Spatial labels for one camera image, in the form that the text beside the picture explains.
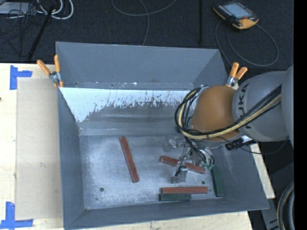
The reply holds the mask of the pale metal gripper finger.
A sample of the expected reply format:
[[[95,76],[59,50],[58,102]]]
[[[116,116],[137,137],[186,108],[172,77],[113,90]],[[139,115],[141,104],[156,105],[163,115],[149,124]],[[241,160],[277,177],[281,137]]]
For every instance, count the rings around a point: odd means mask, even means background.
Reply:
[[[189,170],[185,165],[178,164],[176,166],[175,175],[171,177],[171,182],[173,184],[185,182],[188,171]]]
[[[182,149],[185,146],[186,146],[186,143],[185,143],[184,139],[182,139],[180,137],[166,138],[164,151],[170,152],[172,150]]]

